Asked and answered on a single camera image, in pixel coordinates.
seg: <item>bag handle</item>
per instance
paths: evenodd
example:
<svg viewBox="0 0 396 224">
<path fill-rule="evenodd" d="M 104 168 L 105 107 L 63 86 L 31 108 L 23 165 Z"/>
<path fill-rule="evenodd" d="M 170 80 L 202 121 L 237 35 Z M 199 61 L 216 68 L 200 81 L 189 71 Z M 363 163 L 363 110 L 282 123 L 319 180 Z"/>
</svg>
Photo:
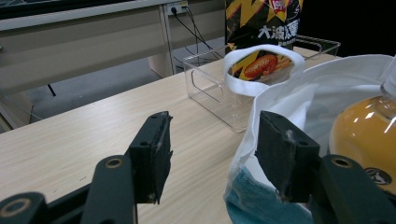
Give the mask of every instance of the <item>bag handle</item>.
<svg viewBox="0 0 396 224">
<path fill-rule="evenodd" d="M 280 46 L 264 44 L 254 46 L 248 49 L 236 49 L 225 55 L 223 59 L 224 80 L 228 88 L 234 93 L 255 97 L 260 92 L 264 91 L 269 87 L 269 85 L 266 85 L 262 82 L 245 81 L 240 78 L 233 77 L 228 73 L 228 71 L 234 64 L 238 63 L 241 59 L 258 50 L 271 51 L 273 53 L 282 54 L 289 57 L 294 64 L 293 68 L 290 71 L 290 79 L 302 74 L 304 71 L 305 60 L 303 56 L 301 56 L 299 53 L 282 48 Z"/>
</svg>

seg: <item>electrical socket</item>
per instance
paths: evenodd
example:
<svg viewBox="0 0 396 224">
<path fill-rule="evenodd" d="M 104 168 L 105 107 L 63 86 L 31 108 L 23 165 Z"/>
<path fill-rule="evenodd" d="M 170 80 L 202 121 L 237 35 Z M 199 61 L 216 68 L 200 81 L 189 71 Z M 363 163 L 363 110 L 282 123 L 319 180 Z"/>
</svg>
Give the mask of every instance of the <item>electrical socket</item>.
<svg viewBox="0 0 396 224">
<path fill-rule="evenodd" d="M 168 16 L 173 16 L 172 12 L 172 7 L 176 9 L 177 15 L 180 13 L 186 13 L 187 9 L 183 7 L 187 7 L 188 3 L 187 1 L 179 1 L 179 2 L 174 2 L 174 3 L 168 3 L 167 8 L 168 8 Z"/>
</svg>

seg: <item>black logo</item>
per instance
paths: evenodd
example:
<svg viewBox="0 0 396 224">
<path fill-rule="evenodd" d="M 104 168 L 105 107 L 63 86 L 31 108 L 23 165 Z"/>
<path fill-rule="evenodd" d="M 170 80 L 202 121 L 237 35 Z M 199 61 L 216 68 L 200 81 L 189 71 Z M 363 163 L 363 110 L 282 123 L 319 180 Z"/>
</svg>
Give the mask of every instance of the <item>black logo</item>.
<svg viewBox="0 0 396 224">
<path fill-rule="evenodd" d="M 392 182 L 392 177 L 383 170 L 377 168 L 366 168 L 364 171 L 377 185 L 388 185 Z"/>
</svg>

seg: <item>orange liquid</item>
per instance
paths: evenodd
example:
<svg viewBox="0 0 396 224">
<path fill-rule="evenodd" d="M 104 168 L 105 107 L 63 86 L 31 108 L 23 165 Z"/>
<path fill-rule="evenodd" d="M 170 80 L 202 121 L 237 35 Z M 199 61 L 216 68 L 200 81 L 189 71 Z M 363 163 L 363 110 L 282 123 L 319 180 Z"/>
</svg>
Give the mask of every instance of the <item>orange liquid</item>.
<svg viewBox="0 0 396 224">
<path fill-rule="evenodd" d="M 359 163 L 381 189 L 396 194 L 396 118 L 382 99 L 367 99 L 343 111 L 332 126 L 329 149 Z"/>
</svg>

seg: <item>transparent tray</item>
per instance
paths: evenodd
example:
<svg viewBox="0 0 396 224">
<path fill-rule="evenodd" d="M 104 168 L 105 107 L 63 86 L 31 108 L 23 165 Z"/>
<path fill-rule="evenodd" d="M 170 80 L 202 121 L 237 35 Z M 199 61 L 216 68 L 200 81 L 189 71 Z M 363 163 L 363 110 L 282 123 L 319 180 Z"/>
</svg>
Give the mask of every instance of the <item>transparent tray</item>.
<svg viewBox="0 0 396 224">
<path fill-rule="evenodd" d="M 311 49 L 306 55 L 306 63 L 319 58 L 320 55 L 334 57 L 340 43 L 297 35 L 294 47 Z M 222 58 L 226 46 L 192 55 L 183 60 L 189 97 L 228 124 L 236 133 L 248 126 L 248 118 L 253 97 L 235 94 L 224 83 Z"/>
</svg>

